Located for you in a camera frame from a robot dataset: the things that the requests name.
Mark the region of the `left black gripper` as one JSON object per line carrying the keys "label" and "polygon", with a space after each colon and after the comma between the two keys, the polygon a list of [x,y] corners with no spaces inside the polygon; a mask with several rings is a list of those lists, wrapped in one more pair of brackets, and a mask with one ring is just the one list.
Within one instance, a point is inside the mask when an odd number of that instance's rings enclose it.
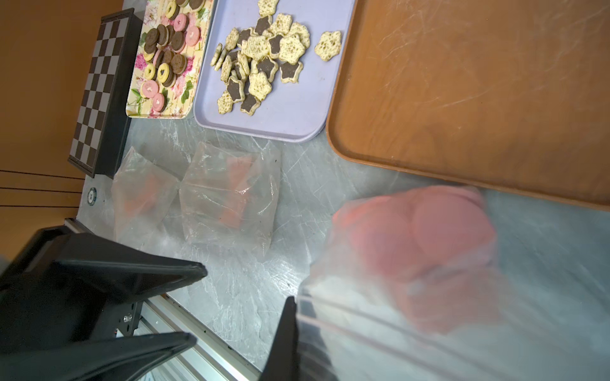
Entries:
{"label": "left black gripper", "polygon": [[184,332],[133,336],[139,301],[206,276],[200,262],[66,226],[37,231],[1,274],[1,379],[140,379],[196,339]]}

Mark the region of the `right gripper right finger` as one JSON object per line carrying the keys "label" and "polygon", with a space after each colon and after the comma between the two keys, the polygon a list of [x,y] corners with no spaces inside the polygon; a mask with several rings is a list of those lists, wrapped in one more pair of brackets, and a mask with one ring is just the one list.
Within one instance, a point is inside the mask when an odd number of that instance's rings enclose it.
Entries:
{"label": "right gripper right finger", "polygon": [[298,380],[337,380],[313,301],[298,298]]}

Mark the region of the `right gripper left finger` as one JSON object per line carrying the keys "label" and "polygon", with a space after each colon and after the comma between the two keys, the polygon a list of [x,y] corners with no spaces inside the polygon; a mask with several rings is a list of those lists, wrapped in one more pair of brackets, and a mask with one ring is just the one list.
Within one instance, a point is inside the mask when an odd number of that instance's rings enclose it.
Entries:
{"label": "right gripper left finger", "polygon": [[276,335],[260,381],[294,381],[299,379],[300,360],[297,353],[299,333],[296,322],[297,304],[290,296],[284,303]]}

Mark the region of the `ziploc bag ring cookies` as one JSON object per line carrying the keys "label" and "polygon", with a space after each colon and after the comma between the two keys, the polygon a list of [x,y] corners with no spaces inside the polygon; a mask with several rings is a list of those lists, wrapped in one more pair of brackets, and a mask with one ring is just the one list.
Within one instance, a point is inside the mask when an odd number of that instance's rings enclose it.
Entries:
{"label": "ziploc bag ring cookies", "polygon": [[179,179],[130,148],[111,186],[114,239],[140,246],[165,218],[179,187]]}

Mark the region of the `ziploc bag pink cookies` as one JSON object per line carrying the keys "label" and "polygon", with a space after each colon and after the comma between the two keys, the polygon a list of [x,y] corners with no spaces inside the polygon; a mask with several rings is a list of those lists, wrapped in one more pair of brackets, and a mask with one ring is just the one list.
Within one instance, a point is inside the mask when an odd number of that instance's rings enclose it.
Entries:
{"label": "ziploc bag pink cookies", "polygon": [[503,275],[481,193],[433,186],[345,203],[296,297],[337,380],[607,380],[559,297]]}

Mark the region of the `ziploc bag mixed cookies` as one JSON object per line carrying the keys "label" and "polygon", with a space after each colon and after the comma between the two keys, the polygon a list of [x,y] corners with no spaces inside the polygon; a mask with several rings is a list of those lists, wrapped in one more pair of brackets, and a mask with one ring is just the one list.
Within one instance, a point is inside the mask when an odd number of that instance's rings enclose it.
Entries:
{"label": "ziploc bag mixed cookies", "polygon": [[186,241],[265,259],[280,177],[281,152],[272,143],[259,151],[199,143],[179,190]]}

